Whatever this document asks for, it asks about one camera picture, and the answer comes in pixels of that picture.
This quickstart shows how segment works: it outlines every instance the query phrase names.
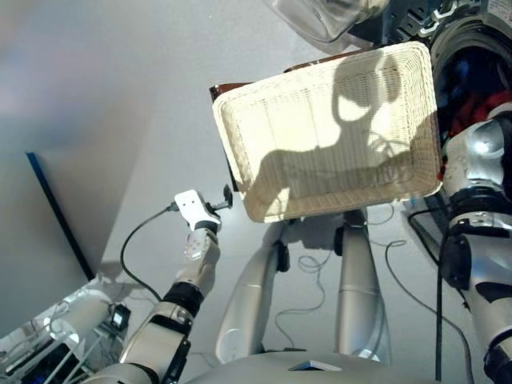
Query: black cable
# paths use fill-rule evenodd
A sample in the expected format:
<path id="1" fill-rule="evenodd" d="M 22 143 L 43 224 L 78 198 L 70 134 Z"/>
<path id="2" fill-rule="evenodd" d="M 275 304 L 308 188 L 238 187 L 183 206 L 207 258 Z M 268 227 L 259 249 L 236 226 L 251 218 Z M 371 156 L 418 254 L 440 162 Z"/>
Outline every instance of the black cable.
<path id="1" fill-rule="evenodd" d="M 421 232 L 416 227 L 413 219 L 420 214 L 432 213 L 437 210 L 444 210 L 448 206 L 439 206 L 437 208 L 432 208 L 428 210 L 419 210 L 418 212 L 414 212 L 407 217 L 407 222 L 410 227 L 418 236 L 420 242 L 425 248 L 426 252 L 438 268 L 437 273 L 437 283 L 436 283 L 436 330 L 435 330 L 435 379 L 441 381 L 442 376 L 442 272 L 441 272 L 441 260 L 436 258 L 428 245 L 426 244 L 426 240 L 422 236 Z M 463 305 L 465 308 L 469 308 L 464 295 L 460 290 L 457 290 L 458 294 L 461 296 L 463 300 Z"/>
<path id="2" fill-rule="evenodd" d="M 428 247 L 428 245 L 426 244 L 426 241 L 425 239 L 423 238 L 423 236 L 421 236 L 418 228 L 416 227 L 416 225 L 414 224 L 413 222 L 413 218 L 415 218 L 416 216 L 420 215 L 420 214 L 430 214 L 432 212 L 435 212 L 437 210 L 443 210 L 445 208 L 447 208 L 448 206 L 440 206 L 438 208 L 432 208 L 432 209 L 428 209 L 428 210 L 419 210 L 418 212 L 414 212 L 413 214 L 410 214 L 409 216 L 407 216 L 407 222 L 409 223 L 409 226 L 413 229 L 413 231 L 416 233 L 416 235 L 418 236 L 419 238 L 419 241 L 422 243 L 423 247 L 425 248 L 426 252 L 428 253 L 428 255 L 430 256 L 430 258 L 432 259 L 432 261 L 434 262 L 434 264 L 436 266 L 439 265 L 439 261 L 438 261 L 438 258 L 435 257 L 435 255 L 432 253 L 432 251 L 430 250 L 430 248 Z"/>
<path id="3" fill-rule="evenodd" d="M 151 294 L 154 296 L 154 298 L 156 298 L 159 302 L 162 300 L 162 298 L 157 293 L 157 291 L 154 290 L 150 285 L 146 284 L 143 280 L 141 280 L 140 278 L 135 276 L 126 266 L 126 264 L 125 264 L 125 249 L 126 249 L 126 246 L 128 245 L 128 242 L 132 238 L 132 236 L 134 236 L 134 234 L 138 230 L 140 230 L 142 227 L 144 227 L 144 225 L 146 225 L 148 222 L 155 220 L 157 217 L 162 216 L 165 212 L 169 212 L 171 210 L 174 210 L 174 205 L 170 205 L 170 206 L 166 207 L 165 209 L 161 210 L 160 212 L 154 214 L 153 216 L 151 216 L 151 217 L 147 218 L 146 220 L 144 220 L 143 222 L 141 222 L 138 226 L 136 226 L 134 228 L 134 230 L 132 230 L 130 232 L 130 234 L 128 235 L 128 237 L 126 238 L 125 242 L 122 244 L 122 247 L 121 247 L 120 260 L 121 260 L 122 270 L 124 270 L 126 272 L 126 274 L 132 278 L 132 280 L 134 280 L 135 282 L 137 282 L 138 284 L 140 284 L 141 286 L 146 288 L 149 292 L 151 292 Z"/>
<path id="4" fill-rule="evenodd" d="M 418 230 L 418 227 L 416 226 L 415 222 L 413 221 L 413 218 L 415 218 L 416 216 L 418 216 L 420 214 L 429 214 L 429 213 L 435 212 L 437 210 L 444 210 L 445 208 L 448 208 L 448 207 L 449 207 L 449 205 L 445 205 L 445 206 L 439 206 L 437 208 L 431 208 L 429 210 L 419 210 L 418 212 L 414 212 L 413 214 L 410 214 L 407 217 L 407 222 L 409 223 L 409 226 L 416 233 L 416 236 L 418 236 L 420 243 L 423 245 L 423 247 L 425 248 L 426 252 L 428 253 L 430 259 L 437 267 L 439 267 L 439 260 L 438 260 L 438 258 L 436 258 L 434 256 L 434 254 L 428 247 L 428 244 L 426 244 L 426 241 L 425 241 L 424 237 L 422 236 L 421 232 Z M 470 306 L 468 305 L 466 298 L 462 294 L 461 290 L 459 288 L 457 288 L 456 291 L 462 299 L 462 305 L 464 306 L 464 308 L 466 308 L 467 310 L 470 310 Z"/>
<path id="5" fill-rule="evenodd" d="M 390 256 L 389 256 L 389 249 L 392 247 L 392 246 L 402 246 L 404 245 L 405 242 L 403 240 L 397 240 L 395 242 L 390 242 L 387 246 L 386 246 L 386 250 L 384 251 L 384 259 L 386 260 L 386 266 L 387 266 L 387 269 L 388 271 L 390 272 L 391 276 L 393 277 L 393 279 L 395 280 L 395 282 L 398 284 L 398 286 L 400 286 L 400 288 L 402 288 L 402 290 L 404 291 L 405 294 L 407 294 L 407 296 L 409 296 L 410 298 L 412 298 L 417 304 L 419 304 L 420 306 L 422 306 L 423 308 L 425 308 L 426 310 L 428 310 L 429 312 L 433 313 L 433 314 L 436 314 L 436 310 L 429 307 L 427 304 L 425 304 L 424 302 L 422 302 L 419 298 L 417 298 L 416 296 L 414 296 L 403 284 L 402 282 L 398 279 L 398 276 L 395 274 L 395 272 L 393 271 L 393 268 L 391 268 L 391 264 L 390 264 Z M 441 316 L 441 319 L 444 320 L 446 322 L 446 324 L 448 324 L 448 326 L 450 326 L 453 330 L 455 330 L 455 332 L 457 332 L 457 334 L 459 335 L 459 337 L 461 338 L 461 341 L 462 341 L 462 348 L 464 349 L 464 359 L 465 359 L 465 362 L 466 362 L 466 376 L 467 376 L 467 381 L 469 384 L 474 384 L 474 378 L 473 378 L 473 369 L 472 369 L 472 361 L 471 361 L 471 351 L 470 351 L 470 344 L 468 343 L 467 339 L 466 339 L 466 336 L 464 335 L 464 332 L 462 332 L 462 330 L 455 324 L 453 323 L 451 320 L 449 320 L 448 318 L 445 318 L 444 316 Z"/>
<path id="6" fill-rule="evenodd" d="M 436 319 L 435 319 L 435 379 L 441 381 L 442 370 L 442 275 L 438 266 L 438 281 L 436 286 Z"/>

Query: power cable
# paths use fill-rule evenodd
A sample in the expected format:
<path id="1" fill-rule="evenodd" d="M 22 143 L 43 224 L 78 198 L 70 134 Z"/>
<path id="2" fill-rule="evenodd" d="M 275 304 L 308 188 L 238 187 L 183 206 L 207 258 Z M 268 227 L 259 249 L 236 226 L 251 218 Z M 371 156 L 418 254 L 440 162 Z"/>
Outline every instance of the power cable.
<path id="1" fill-rule="evenodd" d="M 420 306 L 422 306 L 423 308 L 425 308 L 426 310 L 428 310 L 429 312 L 435 314 L 436 316 L 438 315 L 438 312 L 429 307 L 427 304 L 425 304 L 424 302 L 422 302 L 419 298 L 417 298 L 416 296 L 414 296 L 403 284 L 402 282 L 398 279 L 398 276 L 396 275 L 396 273 L 393 271 L 393 268 L 391 268 L 391 264 L 390 264 L 390 257 L 389 257 L 389 249 L 392 247 L 392 246 L 403 246 L 406 242 L 404 240 L 397 240 L 397 241 L 394 241 L 394 242 L 390 242 L 387 246 L 386 246 L 386 250 L 384 251 L 384 258 L 386 260 L 386 265 L 387 265 L 387 269 L 388 271 L 390 272 L 391 276 L 393 277 L 393 279 L 395 280 L 395 282 L 398 284 L 398 286 L 400 286 L 400 288 L 402 288 L 402 290 L 407 294 L 407 296 L 409 296 L 410 298 L 412 298 L 417 304 L 419 304 Z M 467 381 L 469 384 L 474 384 L 474 378 L 473 378 L 473 370 L 472 370 L 472 361 L 471 361 L 471 351 L 470 351 L 470 345 L 466 339 L 466 336 L 464 335 L 464 332 L 462 332 L 462 330 L 455 324 L 453 323 L 451 320 L 449 320 L 448 318 L 445 318 L 444 316 L 441 316 L 441 319 L 444 320 L 446 322 L 446 324 L 448 324 L 453 330 L 455 330 L 455 332 L 457 332 L 457 334 L 459 335 L 459 337 L 461 338 L 461 341 L 462 341 L 462 348 L 464 349 L 464 359 L 465 359 L 465 363 L 466 363 L 466 376 L 467 376 Z"/>
<path id="2" fill-rule="evenodd" d="M 287 314 L 310 314 L 312 312 L 315 312 L 316 310 L 319 310 L 322 308 L 324 302 L 326 301 L 326 290 L 323 287 L 322 280 L 321 280 L 321 272 L 324 266 L 326 266 L 327 262 L 329 261 L 330 257 L 332 256 L 333 251 L 329 252 L 326 259 L 323 262 L 319 262 L 316 258 L 313 256 L 306 256 L 303 255 L 300 258 L 298 258 L 297 264 L 298 267 L 302 272 L 305 274 L 316 274 L 316 285 L 317 288 L 322 293 L 322 299 L 316 306 L 312 306 L 311 308 L 289 308 L 287 310 L 282 310 L 278 312 L 274 316 L 274 324 L 278 328 L 278 330 L 285 336 L 285 338 L 288 339 L 288 341 L 291 344 L 292 348 L 295 348 L 295 342 L 292 339 L 292 337 L 283 329 L 281 324 L 279 324 L 279 318 L 281 316 L 287 315 Z"/>
<path id="3" fill-rule="evenodd" d="M 128 245 L 128 242 L 131 240 L 131 238 L 134 236 L 134 234 L 137 233 L 138 230 L 140 230 L 141 228 L 143 228 L 147 223 L 149 222 L 152 222 L 153 220 L 155 220 L 156 218 L 162 216 L 164 213 L 166 212 L 170 212 L 172 210 L 176 210 L 177 209 L 177 206 L 175 205 L 175 203 L 171 204 L 170 206 L 164 208 L 163 210 L 161 210 L 160 212 L 157 212 L 156 214 L 154 214 L 153 216 L 150 216 L 149 218 L 147 218 L 146 220 L 144 220 L 143 222 L 141 222 L 138 226 L 136 226 L 131 232 L 130 234 L 128 235 L 128 237 L 126 238 L 125 242 L 122 244 L 122 247 L 121 247 L 121 254 L 120 254 L 120 262 L 121 262 L 121 268 L 122 270 L 125 271 L 125 273 L 130 276 L 132 278 L 132 280 L 134 280 L 135 282 L 137 282 L 138 284 L 140 284 L 141 286 L 143 286 L 144 288 L 146 288 L 149 292 L 151 292 L 151 294 L 154 296 L 154 298 L 157 299 L 157 301 L 161 301 L 162 298 L 160 297 L 160 295 L 157 293 L 156 290 L 154 290 L 149 284 L 145 283 L 143 280 L 141 280 L 140 278 L 138 278 L 137 276 L 135 276 L 129 269 L 128 267 L 126 266 L 125 264 L 125 250 L 126 250 L 126 246 Z"/>

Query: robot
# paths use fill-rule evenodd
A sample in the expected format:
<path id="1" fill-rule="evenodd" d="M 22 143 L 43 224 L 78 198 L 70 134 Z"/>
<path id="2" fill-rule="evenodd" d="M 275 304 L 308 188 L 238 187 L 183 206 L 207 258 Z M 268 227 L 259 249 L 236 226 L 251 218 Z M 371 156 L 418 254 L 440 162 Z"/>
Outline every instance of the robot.
<path id="1" fill-rule="evenodd" d="M 493 382 L 509 383 L 512 201 L 504 185 L 510 182 L 512 171 L 510 106 L 491 113 L 488 121 L 477 123 L 449 140 L 445 153 L 444 190 L 451 210 L 440 251 L 442 276 L 462 292 L 469 305 L 486 351 L 486 374 Z M 188 335 L 194 318 L 214 286 L 215 265 L 220 256 L 216 234 L 222 226 L 217 211 L 230 206 L 227 197 L 227 202 L 212 206 L 195 190 L 175 196 L 173 208 L 179 210 L 191 230 L 182 268 L 169 292 L 127 344 L 119 363 L 85 382 L 178 382 L 190 350 Z M 433 382 L 410 378 L 384 363 L 388 341 L 380 336 L 375 341 L 375 330 L 385 330 L 380 335 L 386 334 L 387 324 L 385 315 L 379 316 L 383 313 L 382 297 L 362 211 L 347 213 L 343 225 L 345 275 L 340 280 L 335 353 L 262 353 L 274 275 L 287 268 L 288 253 L 281 234 L 279 228 L 267 233 L 262 248 L 252 257 L 234 289 L 216 349 L 225 364 L 193 383 Z M 317 371 L 314 377 L 311 370 Z"/>

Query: wire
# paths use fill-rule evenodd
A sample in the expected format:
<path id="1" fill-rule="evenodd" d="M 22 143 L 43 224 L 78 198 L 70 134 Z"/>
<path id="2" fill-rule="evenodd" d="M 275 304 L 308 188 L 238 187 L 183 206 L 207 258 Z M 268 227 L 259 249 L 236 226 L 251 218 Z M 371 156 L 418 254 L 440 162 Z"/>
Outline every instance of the wire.
<path id="1" fill-rule="evenodd" d="M 321 272 L 324 266 L 326 266 L 327 262 L 329 261 L 330 257 L 332 256 L 333 251 L 329 252 L 326 259 L 323 262 L 319 262 L 316 258 L 313 256 L 301 256 L 298 258 L 297 264 L 298 267 L 302 272 L 305 274 L 316 274 L 316 285 L 320 292 L 322 293 L 322 299 L 316 306 L 312 306 L 311 308 L 289 308 L 288 310 L 282 310 L 278 312 L 274 317 L 274 324 L 278 328 L 278 330 L 288 339 L 288 341 L 291 344 L 292 348 L 295 348 L 295 342 L 292 339 L 292 337 L 282 328 L 282 326 L 279 324 L 279 318 L 281 316 L 287 315 L 287 314 L 311 314 L 312 312 L 315 312 L 316 310 L 320 309 L 323 306 L 323 303 L 326 300 L 326 290 L 323 287 L 322 281 L 321 281 Z"/>
<path id="2" fill-rule="evenodd" d="M 128 242 L 130 241 L 130 239 L 134 236 L 134 234 L 137 233 L 138 230 L 140 230 L 142 227 L 144 227 L 144 225 L 146 225 L 148 222 L 152 222 L 159 216 L 162 216 L 165 212 L 169 212 L 171 210 L 173 210 L 173 207 L 168 206 L 165 209 L 161 210 L 160 212 L 154 214 L 153 216 L 151 216 L 151 217 L 147 218 L 146 220 L 144 220 L 143 222 L 141 222 L 138 226 L 136 226 L 130 232 L 130 234 L 128 235 L 128 237 L 126 238 L 125 242 L 122 244 L 122 247 L 121 247 L 120 261 L 121 261 L 122 270 L 124 270 L 126 272 L 126 274 L 132 278 L 132 280 L 134 280 L 135 282 L 137 282 L 138 284 L 140 284 L 141 286 L 146 288 L 149 292 L 151 292 L 151 294 L 154 296 L 154 298 L 156 298 L 157 301 L 159 301 L 159 302 L 162 300 L 162 298 L 157 293 L 157 291 L 154 290 L 149 284 L 145 283 L 143 280 L 141 280 L 140 278 L 135 276 L 126 266 L 126 264 L 125 264 L 125 249 L 126 249 L 126 246 L 128 245 Z"/>
<path id="3" fill-rule="evenodd" d="M 437 311 L 435 309 L 429 307 L 427 304 L 422 302 L 419 298 L 414 296 L 407 288 L 405 288 L 405 286 L 402 284 L 402 282 L 398 279 L 397 275 L 393 271 L 393 268 L 391 268 L 390 256 L 389 256 L 390 248 L 392 246 L 403 246 L 405 243 L 406 243 L 405 240 L 397 240 L 397 241 L 394 241 L 394 242 L 390 242 L 386 246 L 386 250 L 384 251 L 384 258 L 386 260 L 387 269 L 390 272 L 390 274 L 393 277 L 393 279 L 395 280 L 395 282 L 398 284 L 398 286 L 400 286 L 400 288 L 402 288 L 402 290 L 404 291 L 405 294 L 407 294 L 407 296 L 412 298 L 417 304 L 419 304 L 420 306 L 422 306 L 423 308 L 425 308 L 429 312 L 437 315 Z M 457 332 L 457 334 L 461 338 L 462 348 L 464 349 L 464 359 L 465 359 L 465 363 L 466 363 L 467 381 L 468 381 L 469 384 L 474 384 L 470 345 L 467 342 L 467 339 L 466 339 L 466 336 L 464 335 L 464 332 L 462 332 L 462 330 L 455 323 L 453 323 L 451 320 L 449 320 L 448 318 L 445 318 L 444 316 L 441 316 L 441 319 L 444 320 L 446 322 L 446 324 L 448 324 L 453 330 L 455 330 L 455 332 Z"/>
<path id="4" fill-rule="evenodd" d="M 435 316 L 435 379 L 440 382 L 442 370 L 442 275 L 440 265 L 438 266 L 438 280 L 436 284 Z"/>
<path id="5" fill-rule="evenodd" d="M 389 222 L 394 216 L 394 206 L 393 203 L 391 202 L 389 202 L 388 204 L 391 207 L 391 214 L 386 220 L 383 220 L 381 222 L 366 222 L 366 224 L 369 226 L 381 226 L 382 224 L 386 224 L 387 222 Z"/>

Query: black object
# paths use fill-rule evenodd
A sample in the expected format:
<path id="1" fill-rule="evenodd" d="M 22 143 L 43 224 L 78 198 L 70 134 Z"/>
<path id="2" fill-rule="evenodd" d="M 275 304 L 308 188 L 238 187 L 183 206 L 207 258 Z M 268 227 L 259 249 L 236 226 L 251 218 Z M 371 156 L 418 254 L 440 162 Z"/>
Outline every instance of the black object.
<path id="1" fill-rule="evenodd" d="M 512 203 L 504 194 L 488 186 L 472 186 L 450 198 L 451 218 L 476 211 L 512 214 Z"/>
<path id="2" fill-rule="evenodd" d="M 343 253 L 343 226 L 340 226 L 334 232 L 334 252 L 337 256 L 342 256 Z"/>
<path id="3" fill-rule="evenodd" d="M 190 334 L 190 331 L 192 330 L 192 321 L 180 323 L 177 322 L 176 320 L 173 320 L 172 318 L 168 318 L 167 316 L 163 316 L 161 314 L 153 316 L 151 322 L 153 324 L 157 324 L 159 326 L 167 328 L 168 330 L 175 330 L 176 332 L 184 334 L 185 336 L 188 336 Z"/>
<path id="4" fill-rule="evenodd" d="M 441 248 L 443 278 L 456 290 L 468 290 L 471 276 L 471 248 L 466 236 L 450 236 Z"/>
<path id="5" fill-rule="evenodd" d="M 500 338 L 500 341 L 512 337 L 512 330 L 502 335 L 503 338 Z M 512 361 L 502 350 L 499 343 L 494 343 L 489 347 L 484 357 L 484 371 L 495 384 L 512 383 Z"/>
<path id="6" fill-rule="evenodd" d="M 110 325 L 117 331 L 122 332 L 128 327 L 128 320 L 130 319 L 131 310 L 123 304 L 117 304 L 110 319 Z"/>
<path id="7" fill-rule="evenodd" d="M 201 228 L 211 230 L 214 234 L 217 234 L 218 231 L 218 225 L 208 220 L 202 220 L 195 225 L 196 230 L 200 230 Z"/>
<path id="8" fill-rule="evenodd" d="M 70 349 L 66 344 L 61 344 L 55 350 L 53 350 L 50 354 L 45 356 L 39 364 L 36 365 L 35 368 L 30 370 L 23 378 L 22 384 L 40 384 L 51 375 L 51 373 L 57 368 L 57 366 L 61 363 L 64 357 Z M 78 364 L 78 360 L 72 354 L 61 367 L 61 369 L 56 373 L 54 378 L 52 379 L 52 384 L 60 384 L 64 382 L 67 375 L 71 373 L 73 368 Z M 76 378 L 80 375 L 84 374 L 82 369 L 78 369 L 72 378 Z"/>
<path id="9" fill-rule="evenodd" d="M 500 298 L 512 298 L 512 286 L 499 282 L 481 282 L 476 286 L 477 292 L 488 302 Z"/>
<path id="10" fill-rule="evenodd" d="M 62 232 L 64 232 L 64 236 L 66 236 L 66 240 L 70 244 L 74 256 L 78 260 L 78 264 L 80 264 L 80 267 L 82 268 L 87 280 L 91 281 L 94 278 L 94 273 L 91 270 L 89 264 L 87 263 L 87 260 L 83 255 L 82 249 L 78 245 L 77 239 L 73 236 L 73 232 L 71 231 L 71 228 L 67 223 L 66 217 L 64 216 L 64 213 L 61 211 L 61 207 L 57 203 L 57 199 L 55 198 L 54 193 L 50 188 L 48 180 L 46 180 L 45 174 L 42 172 L 42 168 L 39 165 L 38 158 L 33 152 L 27 153 L 26 156 L 29 159 L 29 163 L 32 166 L 32 170 L 34 171 L 36 178 L 38 178 L 39 185 L 42 188 L 42 192 L 45 194 L 46 199 L 50 204 L 50 208 L 54 212 L 58 224 L 61 226 Z"/>
<path id="11" fill-rule="evenodd" d="M 169 369 L 162 380 L 163 384 L 178 382 L 182 375 L 183 368 L 185 367 L 186 356 L 188 355 L 189 350 L 190 342 L 186 338 L 183 338 L 178 350 L 174 354 L 172 362 L 170 362 Z"/>
<path id="12" fill-rule="evenodd" d="M 182 306 L 194 317 L 198 314 L 203 300 L 204 297 L 198 288 L 188 282 L 175 283 L 163 298 L 164 302 L 172 302 Z"/>
<path id="13" fill-rule="evenodd" d="M 281 240 L 277 243 L 278 246 L 278 271 L 288 272 L 290 269 L 290 252 L 288 247 L 285 246 Z"/>
<path id="14" fill-rule="evenodd" d="M 143 370 L 144 373 L 147 374 L 148 377 L 150 378 L 151 384 L 158 384 L 158 375 L 154 370 L 152 370 L 151 368 L 148 368 L 147 366 L 141 366 L 140 364 L 135 364 L 134 362 L 129 362 L 128 364 L 130 364 L 131 366 L 136 366 L 137 368 L 140 368 L 141 370 Z M 122 382 L 121 380 L 118 380 L 118 384 L 125 384 L 125 383 Z"/>
<path id="15" fill-rule="evenodd" d="M 139 283 L 141 286 L 143 286 L 144 288 L 146 288 L 149 292 L 151 292 L 151 294 L 154 296 L 154 298 L 157 299 L 157 301 L 161 301 L 162 298 L 160 297 L 160 295 L 157 293 L 156 290 L 154 290 L 149 284 L 145 283 L 143 280 L 141 280 L 140 278 L 138 278 L 137 276 L 135 276 L 129 269 L 128 267 L 126 266 L 125 264 L 125 250 L 126 250 L 126 246 L 128 245 L 128 242 L 130 241 L 130 239 L 134 236 L 134 234 L 137 233 L 138 230 L 140 230 L 142 227 L 144 227 L 144 225 L 146 225 L 148 222 L 152 222 L 153 220 L 155 220 L 156 218 L 158 218 L 159 216 L 162 216 L 164 213 L 166 212 L 169 212 L 171 210 L 175 210 L 175 207 L 176 205 L 173 203 L 171 204 L 170 206 L 166 207 L 165 209 L 161 210 L 160 212 L 157 212 L 156 214 L 154 214 L 153 216 L 147 218 L 146 220 L 144 220 L 143 222 L 141 222 L 138 226 L 136 226 L 131 232 L 130 234 L 128 235 L 128 237 L 126 238 L 125 242 L 122 244 L 122 247 L 121 247 L 121 254 L 120 254 L 120 257 L 119 257 L 119 260 L 121 262 L 121 268 L 122 270 L 125 271 L 125 273 L 130 276 L 134 281 L 136 281 L 137 283 Z"/>
<path id="16" fill-rule="evenodd" d="M 390 0 L 379 16 L 356 24 L 348 32 L 376 44 L 406 42 L 432 23 L 430 14 L 441 4 L 442 0 Z"/>

